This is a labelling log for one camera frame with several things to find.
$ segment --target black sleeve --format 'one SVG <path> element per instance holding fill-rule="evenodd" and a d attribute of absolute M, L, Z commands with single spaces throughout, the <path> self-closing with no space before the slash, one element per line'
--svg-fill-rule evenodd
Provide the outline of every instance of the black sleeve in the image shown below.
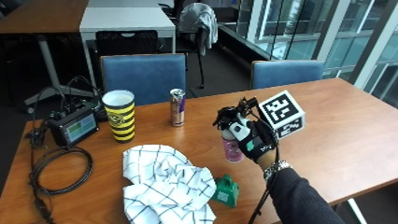
<path fill-rule="evenodd" d="M 294 169 L 286 168 L 276 173 L 270 195 L 283 224 L 344 223 L 307 179 L 299 177 Z"/>

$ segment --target energy drink can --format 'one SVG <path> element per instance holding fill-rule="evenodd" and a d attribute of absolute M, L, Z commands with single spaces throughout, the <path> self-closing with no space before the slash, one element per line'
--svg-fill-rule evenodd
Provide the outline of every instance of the energy drink can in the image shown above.
<path fill-rule="evenodd" d="M 172 126 L 182 126 L 184 110 L 184 91 L 172 89 L 170 91 L 170 122 Z"/>

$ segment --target paper cup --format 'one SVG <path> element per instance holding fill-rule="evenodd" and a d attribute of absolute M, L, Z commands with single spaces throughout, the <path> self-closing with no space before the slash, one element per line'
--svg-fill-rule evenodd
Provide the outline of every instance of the paper cup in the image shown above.
<path fill-rule="evenodd" d="M 130 91 L 109 91 L 103 97 L 103 109 L 118 143 L 127 143 L 134 138 L 134 94 Z"/>

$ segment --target checkered cloth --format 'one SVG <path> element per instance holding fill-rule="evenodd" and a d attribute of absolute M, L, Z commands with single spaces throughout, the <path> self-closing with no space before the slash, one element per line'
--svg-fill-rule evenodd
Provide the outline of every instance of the checkered cloth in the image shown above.
<path fill-rule="evenodd" d="M 215 183 L 207 168 L 191 165 L 168 146 L 143 145 L 123 152 L 123 212 L 130 223 L 212 223 L 207 204 Z"/>

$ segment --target wristwatch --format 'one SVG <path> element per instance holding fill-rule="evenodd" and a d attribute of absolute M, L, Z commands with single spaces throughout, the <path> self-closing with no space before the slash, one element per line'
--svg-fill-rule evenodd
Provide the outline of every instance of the wristwatch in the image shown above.
<path fill-rule="evenodd" d="M 268 168 L 263 171 L 263 179 L 264 181 L 280 170 L 286 168 L 292 168 L 292 166 L 286 161 L 276 161 Z"/>

